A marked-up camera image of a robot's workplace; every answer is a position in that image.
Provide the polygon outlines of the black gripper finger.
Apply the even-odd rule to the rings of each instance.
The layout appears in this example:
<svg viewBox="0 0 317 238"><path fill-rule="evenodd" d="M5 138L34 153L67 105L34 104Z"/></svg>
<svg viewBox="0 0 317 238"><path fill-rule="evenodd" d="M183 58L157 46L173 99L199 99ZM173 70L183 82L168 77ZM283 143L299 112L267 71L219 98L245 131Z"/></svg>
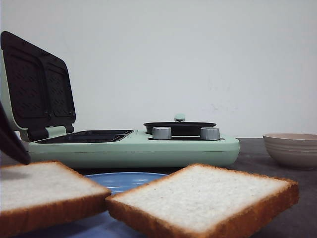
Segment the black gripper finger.
<svg viewBox="0 0 317 238"><path fill-rule="evenodd" d="M2 104L0 105L0 150L22 164L28 165L31 162L29 154L11 129Z"/></svg>

